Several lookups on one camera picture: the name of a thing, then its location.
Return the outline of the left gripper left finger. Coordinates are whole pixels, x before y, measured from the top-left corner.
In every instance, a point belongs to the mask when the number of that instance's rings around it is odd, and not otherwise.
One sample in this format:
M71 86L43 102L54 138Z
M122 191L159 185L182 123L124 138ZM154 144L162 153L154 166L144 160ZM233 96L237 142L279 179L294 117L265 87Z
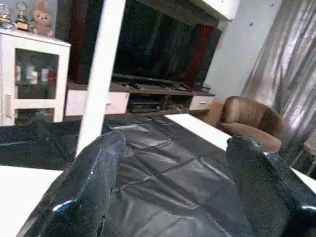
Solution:
M126 138L117 131L97 137L50 185L19 237L102 237Z

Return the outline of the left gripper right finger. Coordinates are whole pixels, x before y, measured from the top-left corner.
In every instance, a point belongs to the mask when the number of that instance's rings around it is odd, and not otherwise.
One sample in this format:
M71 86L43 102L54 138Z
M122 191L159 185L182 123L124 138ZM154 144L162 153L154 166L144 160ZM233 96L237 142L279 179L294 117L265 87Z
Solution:
M278 153L233 136L227 140L226 158L255 236L316 235L316 194Z

